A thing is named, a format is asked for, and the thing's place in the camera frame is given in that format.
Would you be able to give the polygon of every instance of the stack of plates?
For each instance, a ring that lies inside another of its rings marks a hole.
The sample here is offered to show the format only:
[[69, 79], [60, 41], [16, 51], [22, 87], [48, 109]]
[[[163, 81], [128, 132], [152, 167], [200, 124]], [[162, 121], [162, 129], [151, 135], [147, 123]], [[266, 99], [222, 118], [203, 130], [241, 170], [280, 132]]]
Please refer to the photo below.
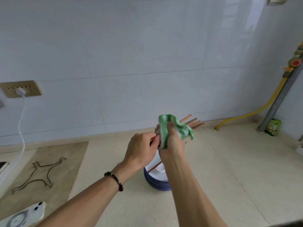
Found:
[[160, 191], [170, 191], [172, 190], [169, 181], [166, 176], [166, 172], [159, 172], [157, 169], [154, 169], [150, 173], [148, 171], [157, 165], [161, 161], [159, 152], [157, 151], [154, 159], [144, 168], [144, 176], [146, 181], [157, 190]]

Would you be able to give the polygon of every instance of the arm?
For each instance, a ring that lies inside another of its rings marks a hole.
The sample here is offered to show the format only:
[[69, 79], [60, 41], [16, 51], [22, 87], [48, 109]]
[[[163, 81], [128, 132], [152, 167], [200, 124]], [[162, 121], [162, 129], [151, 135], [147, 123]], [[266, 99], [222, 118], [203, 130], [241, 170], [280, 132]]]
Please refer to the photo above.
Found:
[[169, 122], [168, 148], [159, 154], [175, 200], [180, 227], [227, 227], [193, 175], [184, 156], [184, 140]]
[[[131, 138], [124, 160], [112, 170], [122, 185], [150, 163], [159, 143], [159, 137], [153, 132], [135, 134]], [[103, 177], [59, 207], [37, 227], [94, 227], [118, 191], [119, 185], [112, 176]]]

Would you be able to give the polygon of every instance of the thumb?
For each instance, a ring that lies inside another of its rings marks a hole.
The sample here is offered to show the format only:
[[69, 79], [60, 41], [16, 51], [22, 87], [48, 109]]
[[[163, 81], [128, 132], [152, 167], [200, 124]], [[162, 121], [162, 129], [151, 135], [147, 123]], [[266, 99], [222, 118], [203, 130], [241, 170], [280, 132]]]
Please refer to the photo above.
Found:
[[160, 136], [157, 135], [154, 140], [152, 141], [151, 145], [150, 145], [150, 149], [152, 150], [157, 150], [158, 146], [160, 145]]
[[169, 130], [169, 135], [176, 135], [177, 134], [173, 122], [170, 121], [170, 122], [167, 123], [167, 129]]

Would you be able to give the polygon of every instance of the yellow gas hose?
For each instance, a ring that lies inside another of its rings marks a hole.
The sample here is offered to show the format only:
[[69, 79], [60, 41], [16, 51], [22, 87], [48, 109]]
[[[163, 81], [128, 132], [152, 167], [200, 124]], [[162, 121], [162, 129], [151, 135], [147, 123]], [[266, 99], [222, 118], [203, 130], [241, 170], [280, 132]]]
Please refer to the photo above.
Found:
[[261, 108], [259, 108], [258, 110], [252, 112], [252, 113], [249, 113], [249, 114], [246, 114], [246, 115], [242, 115], [242, 116], [237, 116], [237, 117], [233, 117], [233, 118], [229, 118], [229, 119], [225, 119], [224, 121], [222, 121], [218, 126], [215, 127], [216, 130], [219, 130], [220, 127], [229, 122], [229, 121], [232, 121], [234, 119], [240, 119], [240, 118], [244, 118], [244, 117], [247, 117], [247, 116], [251, 116], [251, 115], [254, 115], [254, 114], [257, 114], [259, 113], [260, 111], [263, 111], [265, 108], [267, 108], [269, 105], [272, 104], [272, 102], [274, 102], [275, 98], [277, 97], [277, 95], [279, 94], [279, 92], [281, 91], [285, 81], [287, 80], [287, 78], [282, 78], [282, 80], [280, 81], [279, 85], [277, 86], [274, 94], [271, 96], [271, 98], [269, 99], [269, 101]]

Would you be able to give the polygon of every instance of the hand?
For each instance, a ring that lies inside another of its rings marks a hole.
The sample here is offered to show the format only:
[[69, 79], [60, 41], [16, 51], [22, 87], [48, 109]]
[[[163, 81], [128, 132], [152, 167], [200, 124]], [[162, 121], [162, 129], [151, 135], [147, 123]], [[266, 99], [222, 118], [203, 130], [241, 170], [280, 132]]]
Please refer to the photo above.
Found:
[[135, 172], [148, 165], [156, 155], [160, 138], [153, 132], [135, 134], [128, 144], [123, 163]]
[[174, 156], [184, 155], [185, 141], [181, 139], [177, 134], [174, 124], [172, 122], [168, 122], [167, 129], [169, 131], [167, 149], [159, 150], [159, 155], [162, 161], [165, 161]]

